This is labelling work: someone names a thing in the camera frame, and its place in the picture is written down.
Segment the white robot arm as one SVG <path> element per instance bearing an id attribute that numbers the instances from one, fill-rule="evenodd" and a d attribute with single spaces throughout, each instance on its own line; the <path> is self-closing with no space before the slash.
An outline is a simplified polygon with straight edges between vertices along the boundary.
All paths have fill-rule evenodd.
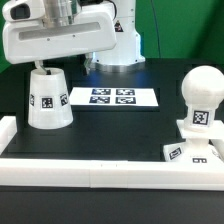
<path id="1" fill-rule="evenodd" d="M 136 0 L 8 0 L 2 38 L 11 64 L 83 55 L 85 67 L 123 72 L 145 62 L 135 28 Z"/>

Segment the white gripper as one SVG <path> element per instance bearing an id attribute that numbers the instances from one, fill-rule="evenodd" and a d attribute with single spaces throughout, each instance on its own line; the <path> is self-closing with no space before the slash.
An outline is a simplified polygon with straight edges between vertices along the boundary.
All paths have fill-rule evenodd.
<path id="1" fill-rule="evenodd" d="M 51 71 L 43 60 L 81 54 L 85 54 L 84 75 L 89 75 L 91 52 L 116 45 L 115 12 L 109 2 L 81 6 L 79 0 L 9 0 L 2 14 L 6 60 L 34 62 L 46 75 Z"/>

